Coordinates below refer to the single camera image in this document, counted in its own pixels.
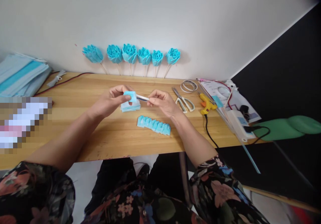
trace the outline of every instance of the paper rose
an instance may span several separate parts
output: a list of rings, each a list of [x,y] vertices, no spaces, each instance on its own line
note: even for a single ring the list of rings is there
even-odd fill
[[[119,64],[123,60],[121,49],[115,45],[108,45],[107,55],[109,60],[111,60],[113,63]]]
[[[143,65],[148,65],[151,60],[151,54],[148,49],[142,48],[138,51],[138,62]]]
[[[163,53],[161,53],[161,51],[153,51],[153,54],[151,55],[151,59],[153,61],[153,65],[159,66],[163,60]]]
[[[87,48],[83,48],[83,54],[92,63],[101,63],[104,60],[104,55],[99,48],[94,45],[88,45]]]
[[[135,45],[124,44],[122,55],[126,62],[134,64],[137,60],[137,50]]]
[[[174,65],[180,58],[181,52],[177,49],[171,48],[166,54],[168,64]]]

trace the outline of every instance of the wooden table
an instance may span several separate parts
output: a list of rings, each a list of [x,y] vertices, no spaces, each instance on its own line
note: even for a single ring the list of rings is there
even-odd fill
[[[59,83],[78,74],[67,73]],[[52,74],[46,83],[51,81],[55,75]],[[142,96],[148,96],[154,89],[160,89],[169,92],[176,99],[177,97],[172,90],[172,87],[175,87],[182,96],[194,103],[195,110],[191,113],[188,112],[186,115],[194,127],[214,145],[205,131],[205,118],[200,114],[200,110],[203,107],[197,91],[184,93],[180,89],[181,82],[182,80],[180,79],[84,74],[38,95],[52,97],[54,102],[52,114],[48,116],[52,119],[51,124],[36,127],[37,131],[31,132],[31,137],[26,138],[27,142],[22,143],[21,148],[12,149],[12,154],[2,154],[0,169],[8,169],[17,165],[38,147],[64,131],[73,120],[79,117],[99,98],[103,91],[120,84],[132,86],[137,94]],[[47,89],[46,83],[39,92]],[[140,115],[170,124],[172,128],[171,135],[164,136],[150,129],[137,127],[137,118]],[[210,111],[208,114],[208,130],[219,147],[240,145],[237,138],[215,110]],[[41,139],[36,139],[36,135],[41,135]],[[160,109],[147,107],[146,103],[141,102],[141,109],[138,111],[122,113],[118,108],[112,115],[105,118],[84,145],[77,161],[180,151],[184,151],[183,143],[171,120]]]

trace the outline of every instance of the power strip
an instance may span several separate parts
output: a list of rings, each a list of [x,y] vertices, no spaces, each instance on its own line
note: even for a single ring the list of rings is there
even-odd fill
[[[253,132],[245,131],[244,127],[249,125],[240,111],[230,110],[226,112],[226,115],[232,124],[235,133],[243,142],[247,142],[249,139],[256,138]]]

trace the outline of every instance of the scissors handle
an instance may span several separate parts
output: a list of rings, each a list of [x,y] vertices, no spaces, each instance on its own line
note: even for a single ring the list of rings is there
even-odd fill
[[[192,112],[192,111],[195,110],[195,105],[192,103],[191,100],[189,100],[189,99],[187,99],[187,98],[184,98],[184,97],[182,97],[182,100],[183,100],[183,102],[185,103],[186,107],[188,108],[188,110],[189,110],[190,112]]]
[[[180,98],[177,98],[177,99],[176,99],[175,104],[176,104],[177,102],[180,103],[180,105],[181,105],[181,107],[182,107],[182,110],[183,110],[183,113],[187,113],[187,110],[186,110],[186,108],[184,107],[184,105],[183,105],[183,103],[182,103],[182,101],[181,101]]]

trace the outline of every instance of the forearm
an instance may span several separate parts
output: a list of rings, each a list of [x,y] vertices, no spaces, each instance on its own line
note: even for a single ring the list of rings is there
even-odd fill
[[[101,120],[102,118],[90,117],[88,111],[84,112],[59,137],[37,149],[26,161],[52,165],[67,172]]]
[[[195,167],[216,156],[215,148],[194,128],[183,112],[171,117],[185,151]]]

